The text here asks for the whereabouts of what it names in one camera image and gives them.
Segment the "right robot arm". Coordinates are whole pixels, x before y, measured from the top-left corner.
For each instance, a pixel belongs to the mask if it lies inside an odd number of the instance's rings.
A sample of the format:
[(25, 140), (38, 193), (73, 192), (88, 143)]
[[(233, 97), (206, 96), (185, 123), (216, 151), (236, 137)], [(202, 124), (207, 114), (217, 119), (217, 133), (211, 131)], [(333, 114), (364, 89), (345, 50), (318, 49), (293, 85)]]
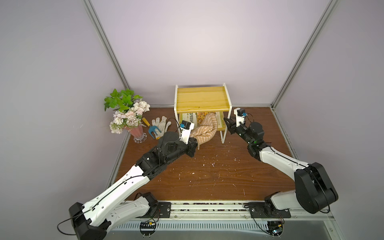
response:
[(339, 195), (323, 165), (299, 161), (268, 145), (260, 123), (252, 122), (247, 127), (244, 121), (235, 122), (228, 118), (224, 121), (231, 134), (237, 134), (248, 144), (248, 152), (253, 158), (276, 168), (295, 182), (294, 190), (265, 198), (268, 210), (304, 209), (310, 214), (330, 212), (330, 205), (339, 199)]

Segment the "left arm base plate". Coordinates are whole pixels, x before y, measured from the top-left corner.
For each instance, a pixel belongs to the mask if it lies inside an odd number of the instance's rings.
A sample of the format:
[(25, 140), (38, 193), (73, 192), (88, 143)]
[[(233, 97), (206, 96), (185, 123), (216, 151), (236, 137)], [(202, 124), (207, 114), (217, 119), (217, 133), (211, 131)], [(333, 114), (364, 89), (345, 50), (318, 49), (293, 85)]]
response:
[(159, 202), (153, 206), (150, 206), (148, 212), (142, 216), (142, 218), (170, 218), (171, 215), (171, 202)]

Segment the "yellow white bookshelf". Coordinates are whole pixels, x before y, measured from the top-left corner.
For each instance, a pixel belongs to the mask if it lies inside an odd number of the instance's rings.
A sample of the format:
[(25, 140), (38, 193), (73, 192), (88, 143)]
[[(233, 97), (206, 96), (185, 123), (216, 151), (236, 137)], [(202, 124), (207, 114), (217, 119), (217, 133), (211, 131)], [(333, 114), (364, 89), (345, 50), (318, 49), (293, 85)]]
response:
[(175, 119), (181, 123), (184, 113), (220, 112), (232, 113), (232, 102), (226, 84), (215, 87), (175, 87)]

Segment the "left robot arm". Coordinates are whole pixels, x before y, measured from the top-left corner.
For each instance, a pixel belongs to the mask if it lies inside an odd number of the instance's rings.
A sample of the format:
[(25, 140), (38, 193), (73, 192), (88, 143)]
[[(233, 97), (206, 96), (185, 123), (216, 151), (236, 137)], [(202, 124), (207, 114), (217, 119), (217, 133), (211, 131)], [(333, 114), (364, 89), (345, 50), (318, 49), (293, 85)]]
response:
[(176, 132), (166, 132), (117, 182), (94, 199), (84, 204), (76, 202), (69, 208), (73, 236), (79, 240), (102, 240), (130, 220), (155, 215), (158, 201), (151, 193), (127, 204), (124, 201), (181, 156), (193, 157), (197, 148), (196, 138), (186, 139)]

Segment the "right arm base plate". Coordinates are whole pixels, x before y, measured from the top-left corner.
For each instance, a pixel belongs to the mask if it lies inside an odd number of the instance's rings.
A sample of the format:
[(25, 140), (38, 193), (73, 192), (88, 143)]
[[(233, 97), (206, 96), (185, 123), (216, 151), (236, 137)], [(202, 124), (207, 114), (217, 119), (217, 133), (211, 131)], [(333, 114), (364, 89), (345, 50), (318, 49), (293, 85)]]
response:
[(277, 210), (265, 202), (247, 203), (252, 218), (258, 219), (289, 219), (291, 213), (289, 210)]

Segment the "striped beige cloth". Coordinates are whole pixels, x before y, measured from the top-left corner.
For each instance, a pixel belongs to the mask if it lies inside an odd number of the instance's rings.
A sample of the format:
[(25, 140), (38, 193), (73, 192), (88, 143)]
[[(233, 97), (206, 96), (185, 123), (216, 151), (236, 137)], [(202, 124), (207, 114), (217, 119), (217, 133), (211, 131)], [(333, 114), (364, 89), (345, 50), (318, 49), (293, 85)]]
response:
[(202, 123), (191, 131), (191, 138), (198, 142), (198, 149), (204, 143), (210, 141), (218, 130), (217, 115), (214, 112), (208, 113)]

